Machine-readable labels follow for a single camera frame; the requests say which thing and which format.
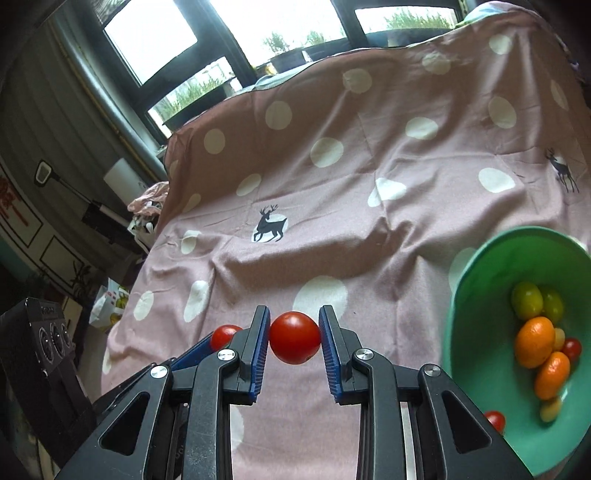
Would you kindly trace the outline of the green plastic bowl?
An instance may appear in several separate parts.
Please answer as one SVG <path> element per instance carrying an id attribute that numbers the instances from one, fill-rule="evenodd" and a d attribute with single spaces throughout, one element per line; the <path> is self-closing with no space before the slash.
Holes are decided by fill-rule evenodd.
<path id="1" fill-rule="evenodd" d="M 560 323 L 582 344 L 581 358 L 560 390 L 556 420 L 540 419 L 535 374 L 515 360 L 521 326 L 511 292 L 522 281 L 547 285 L 565 304 Z M 453 291 L 442 347 L 444 370 L 483 412 L 497 410 L 504 437 L 535 476 L 561 467 L 562 479 L 590 476 L 590 256 L 572 238 L 520 227 L 483 244 Z"/>

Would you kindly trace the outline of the cherry tomato with stem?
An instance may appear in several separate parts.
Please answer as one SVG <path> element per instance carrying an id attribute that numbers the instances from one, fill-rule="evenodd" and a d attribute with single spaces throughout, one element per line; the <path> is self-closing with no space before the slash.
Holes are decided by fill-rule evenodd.
<path id="1" fill-rule="evenodd" d="M 504 434 L 506 428 L 506 418 L 500 411 L 487 411 L 485 413 L 485 417 L 499 434 Z"/>

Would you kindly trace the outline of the large orange mandarin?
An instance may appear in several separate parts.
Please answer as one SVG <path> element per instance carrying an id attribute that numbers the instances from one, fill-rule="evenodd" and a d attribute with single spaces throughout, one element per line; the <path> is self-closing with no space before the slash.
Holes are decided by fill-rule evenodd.
<path id="1" fill-rule="evenodd" d="M 555 327 L 546 317 L 539 316 L 524 323 L 514 341 L 518 364 L 526 369 L 541 366 L 553 351 Z"/>

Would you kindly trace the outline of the green oval fruit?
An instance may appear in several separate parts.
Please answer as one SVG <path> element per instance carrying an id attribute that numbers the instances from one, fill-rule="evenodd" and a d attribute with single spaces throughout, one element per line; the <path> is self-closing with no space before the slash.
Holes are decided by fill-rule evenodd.
<path id="1" fill-rule="evenodd" d="M 544 306 L 540 289 L 529 281 L 522 281 L 514 286 L 511 304 L 516 316 L 522 321 L 539 316 Z"/>

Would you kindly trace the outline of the small orange mandarin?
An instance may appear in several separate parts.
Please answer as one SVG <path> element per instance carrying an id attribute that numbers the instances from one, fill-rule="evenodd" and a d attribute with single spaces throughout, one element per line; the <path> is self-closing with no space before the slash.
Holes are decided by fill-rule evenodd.
<path id="1" fill-rule="evenodd" d="M 553 352 L 536 375 L 534 381 L 536 396 L 542 401 L 556 397 L 568 380 L 570 371 L 570 359 L 561 351 Z"/>

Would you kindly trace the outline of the tan longan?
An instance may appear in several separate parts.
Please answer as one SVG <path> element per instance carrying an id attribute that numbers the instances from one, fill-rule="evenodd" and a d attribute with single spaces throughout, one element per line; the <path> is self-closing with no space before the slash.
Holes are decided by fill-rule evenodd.
<path id="1" fill-rule="evenodd" d="M 560 397 L 543 401 L 540 406 L 539 415 L 544 423 L 552 423 L 559 416 L 562 409 L 562 400 Z"/>
<path id="2" fill-rule="evenodd" d="M 563 349 L 563 346 L 566 341 L 565 331 L 562 328 L 556 327 L 554 329 L 554 333 L 555 333 L 555 338 L 554 338 L 553 350 L 554 351 L 561 351 Z"/>

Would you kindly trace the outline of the black speaker box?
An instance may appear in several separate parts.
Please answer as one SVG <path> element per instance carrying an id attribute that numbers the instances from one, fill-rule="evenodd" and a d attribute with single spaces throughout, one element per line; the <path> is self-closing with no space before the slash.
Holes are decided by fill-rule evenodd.
<path id="1" fill-rule="evenodd" d="M 34 434 L 63 467 L 96 426 L 59 304 L 28 297 L 1 316 L 1 365 Z"/>

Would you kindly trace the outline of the pink plastic bag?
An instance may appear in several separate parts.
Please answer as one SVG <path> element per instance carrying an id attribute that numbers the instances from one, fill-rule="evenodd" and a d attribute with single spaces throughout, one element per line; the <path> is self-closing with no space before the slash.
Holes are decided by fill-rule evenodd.
<path id="1" fill-rule="evenodd" d="M 169 193 L 169 182 L 161 181 L 148 187 L 127 205 L 127 211 L 134 219 L 144 224 L 157 225 Z"/>

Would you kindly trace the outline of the white paper roll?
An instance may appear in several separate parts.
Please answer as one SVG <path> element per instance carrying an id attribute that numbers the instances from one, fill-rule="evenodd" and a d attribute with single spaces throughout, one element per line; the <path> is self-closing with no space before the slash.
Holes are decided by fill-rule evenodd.
<path id="1" fill-rule="evenodd" d="M 124 158 L 115 162 L 103 180 L 125 205 L 140 197 L 147 189 L 145 182 Z"/>

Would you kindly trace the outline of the pink polka dot cloth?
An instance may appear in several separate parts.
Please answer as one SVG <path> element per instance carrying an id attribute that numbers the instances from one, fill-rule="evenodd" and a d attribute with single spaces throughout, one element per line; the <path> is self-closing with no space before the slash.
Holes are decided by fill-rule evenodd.
<path id="1" fill-rule="evenodd" d="M 474 251 L 536 225 L 590 247 L 590 113 L 565 45 L 502 2 L 232 97 L 169 139 L 170 190 L 101 387 L 225 323 L 332 305 L 363 343 L 437 362 Z"/>

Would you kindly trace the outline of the black window frame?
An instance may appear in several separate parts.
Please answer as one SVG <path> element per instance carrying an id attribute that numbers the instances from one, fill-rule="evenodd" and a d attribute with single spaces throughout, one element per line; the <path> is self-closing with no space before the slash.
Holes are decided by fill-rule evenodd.
<path id="1" fill-rule="evenodd" d="M 163 147 L 189 119 L 271 75 L 455 28 L 463 1 L 67 1 L 53 18 L 140 135 Z"/>

